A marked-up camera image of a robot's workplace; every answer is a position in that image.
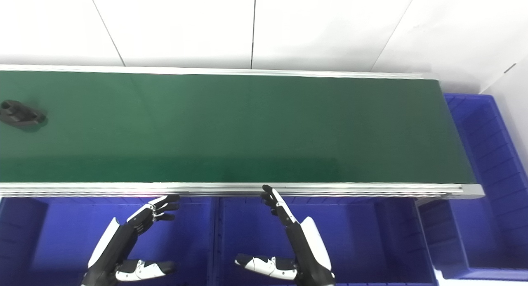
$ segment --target black mechanical part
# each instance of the black mechanical part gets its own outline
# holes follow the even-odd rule
[[[295,269],[295,260],[293,258],[275,257],[275,267],[281,271],[290,271]]]
[[[44,122],[46,116],[37,109],[25,106],[16,100],[4,100],[0,104],[0,121],[5,124],[24,127]]]

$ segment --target white wall panel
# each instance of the white wall panel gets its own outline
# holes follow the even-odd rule
[[[0,0],[0,64],[121,62],[91,0]]]
[[[411,0],[257,0],[253,68],[370,71]]]
[[[528,173],[528,56],[483,93],[494,96]]]
[[[372,71],[434,72],[478,93],[526,54],[526,0],[413,0]]]
[[[95,2],[127,66],[250,66],[254,0]]]

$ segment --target blue storage crate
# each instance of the blue storage crate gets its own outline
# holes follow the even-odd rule
[[[113,217],[124,222],[150,198],[4,198],[2,285],[78,286]],[[286,198],[314,218],[341,285],[435,286],[410,198]],[[138,286],[271,286],[284,281],[238,267],[238,253],[293,257],[284,227],[258,197],[182,198],[176,220],[139,237],[130,258],[177,262],[177,273]]]
[[[411,198],[285,198],[302,221],[311,216],[339,285],[431,286],[432,272]],[[260,198],[221,198],[215,273],[218,286],[271,286],[283,280],[234,266],[238,253],[294,257],[279,219]]]
[[[433,263],[447,279],[528,281],[528,180],[494,99],[445,99],[486,196],[420,207]]]
[[[113,217],[123,223],[151,198],[4,198],[0,202],[0,284],[78,286]],[[129,258],[175,261],[177,273],[137,286],[205,286],[212,266],[212,198],[182,198],[173,222],[139,237]]]

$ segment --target robotic hand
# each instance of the robotic hand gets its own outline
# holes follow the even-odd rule
[[[299,223],[283,198],[268,185],[260,196],[285,226],[295,259],[238,254],[235,263],[245,269],[273,278],[293,280],[298,286],[335,286],[335,277],[325,244],[311,217]]]
[[[81,286],[115,286],[122,281],[139,281],[173,273],[176,266],[172,261],[153,262],[126,258],[136,244],[137,237],[147,231],[154,222],[174,220],[174,215],[164,212],[177,210],[178,200],[179,195],[151,200],[123,225],[114,217],[88,261],[88,272]]]

